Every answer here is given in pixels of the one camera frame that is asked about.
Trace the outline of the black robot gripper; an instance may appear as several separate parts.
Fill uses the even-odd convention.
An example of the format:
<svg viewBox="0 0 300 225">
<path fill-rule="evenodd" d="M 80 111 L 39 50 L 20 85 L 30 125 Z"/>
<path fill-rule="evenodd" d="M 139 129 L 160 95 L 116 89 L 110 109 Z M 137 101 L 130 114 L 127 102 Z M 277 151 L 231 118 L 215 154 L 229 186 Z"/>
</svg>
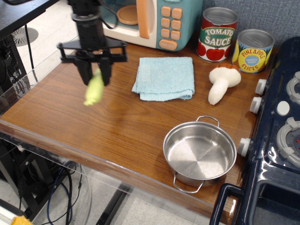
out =
<svg viewBox="0 0 300 225">
<path fill-rule="evenodd" d="M 82 52 L 80 57 L 87 59 L 89 62 L 100 61 L 98 66 L 102 73 L 104 86 L 107 86 L 110 83 L 112 64 L 128 60 L 125 49 L 127 44 L 106 37 L 102 20 L 98 16 L 73 16 L 72 19 L 76 23 L 79 40 L 57 45 L 61 52 L 61 60 L 71 62 L 71 58 L 66 56 L 64 50 L 72 49 Z M 85 85 L 89 84 L 93 76 L 91 63 L 89 62 L 75 60 L 75 65 Z"/>
</svg>

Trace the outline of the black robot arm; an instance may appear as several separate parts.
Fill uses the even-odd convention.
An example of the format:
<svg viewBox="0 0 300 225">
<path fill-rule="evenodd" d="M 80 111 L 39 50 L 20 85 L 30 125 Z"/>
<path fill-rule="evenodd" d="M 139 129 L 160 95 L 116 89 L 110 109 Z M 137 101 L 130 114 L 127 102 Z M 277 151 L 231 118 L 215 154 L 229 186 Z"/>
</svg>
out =
<svg viewBox="0 0 300 225">
<path fill-rule="evenodd" d="M 104 85 L 108 85 L 112 73 L 112 64 L 126 62 L 126 42 L 111 39 L 104 35 L 100 7 L 109 9 L 100 0 L 69 0 L 72 7 L 72 19 L 76 23 L 79 40 L 59 43 L 62 63 L 73 63 L 85 85 L 92 79 L 92 63 L 97 63 L 102 73 Z"/>
</svg>

